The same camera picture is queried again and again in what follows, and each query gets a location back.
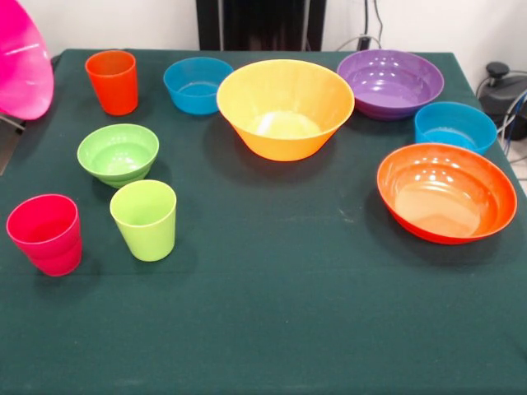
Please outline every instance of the black object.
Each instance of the black object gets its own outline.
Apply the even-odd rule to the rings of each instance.
[[[364,51],[370,48],[371,38],[370,37],[361,37],[359,43],[357,44],[357,51]]]
[[[302,48],[307,5],[307,40]],[[220,49],[222,38],[225,50],[320,51],[322,48],[326,0],[196,0],[196,8],[201,50]]]
[[[485,114],[500,127],[512,102],[527,89],[527,76],[507,77],[510,69],[501,62],[490,62],[487,65],[487,72],[491,79],[481,89],[479,102]],[[505,136],[509,137],[509,135],[511,140],[521,140],[527,137],[526,105],[522,106],[514,123],[506,128]]]

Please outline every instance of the green bowl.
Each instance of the green bowl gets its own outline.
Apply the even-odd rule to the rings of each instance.
[[[106,126],[90,133],[77,150],[81,166],[114,188],[144,179],[159,151],[156,134],[130,123]]]

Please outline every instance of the white wall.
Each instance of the white wall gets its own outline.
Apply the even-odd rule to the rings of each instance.
[[[52,55],[65,48],[199,49],[194,0],[19,1]],[[454,52],[472,87],[492,60],[527,70],[527,0],[378,0],[378,4],[385,48]],[[363,0],[328,0],[323,50],[335,50],[359,35],[363,15]],[[371,4],[370,33],[377,32]]]
[[[527,71],[526,0],[377,0],[383,48],[453,52],[470,85],[486,76],[492,60]],[[363,0],[328,0],[322,49],[335,50],[364,30]],[[379,29],[370,0],[371,35]],[[357,42],[345,49],[353,50]]]
[[[48,51],[66,48],[199,49],[194,0],[18,0]]]

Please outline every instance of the table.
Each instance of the table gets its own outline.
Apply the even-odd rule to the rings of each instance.
[[[220,114],[173,107],[162,73],[182,58],[234,68],[296,58],[333,70],[345,53],[132,50],[140,105],[102,112],[70,49],[51,109],[28,123],[0,178],[0,212],[39,193],[78,204],[84,255],[70,276],[36,271],[0,235],[0,393],[527,393],[527,202],[490,239],[429,244],[385,209],[375,172],[413,140],[412,120],[355,112],[309,159],[259,158]],[[478,105],[451,53],[439,100]],[[77,163],[89,132],[138,123],[160,139],[148,178],[178,195],[177,241],[135,260],[109,214],[114,189]]]

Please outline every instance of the plastic bowl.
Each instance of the plastic bowl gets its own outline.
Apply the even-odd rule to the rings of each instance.
[[[233,72],[220,85],[217,103],[250,150],[289,161],[315,154],[352,114],[355,100],[328,68],[274,59]]]
[[[54,75],[46,43],[24,8],[2,0],[0,113],[37,119],[51,105]]]
[[[494,235],[516,213],[511,181],[485,157],[457,146],[423,143],[389,154],[377,187],[406,230],[440,244]]]
[[[163,82],[178,109],[207,115],[217,112],[217,88],[233,70],[219,59],[188,58],[168,67]]]
[[[357,109],[384,121],[414,115],[445,84],[439,69],[426,59],[388,49],[352,53],[338,65],[337,73],[353,89]]]
[[[415,142],[442,142],[484,154],[496,141],[494,122],[483,112],[461,103],[432,103],[414,119]]]
[[[81,166],[114,188],[144,179],[159,151],[156,134],[143,126],[121,123],[90,133],[77,150]]]

